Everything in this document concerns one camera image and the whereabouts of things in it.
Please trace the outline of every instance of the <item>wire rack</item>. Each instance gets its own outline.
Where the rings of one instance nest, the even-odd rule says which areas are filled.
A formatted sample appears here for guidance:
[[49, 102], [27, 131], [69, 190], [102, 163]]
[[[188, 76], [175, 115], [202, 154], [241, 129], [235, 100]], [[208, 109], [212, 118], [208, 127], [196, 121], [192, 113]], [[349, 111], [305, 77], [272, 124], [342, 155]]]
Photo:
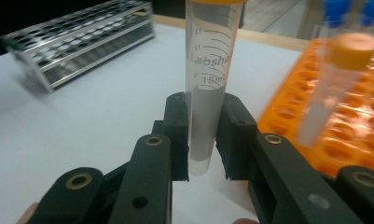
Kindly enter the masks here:
[[154, 36], [149, 2], [114, 0], [0, 36], [48, 92]]

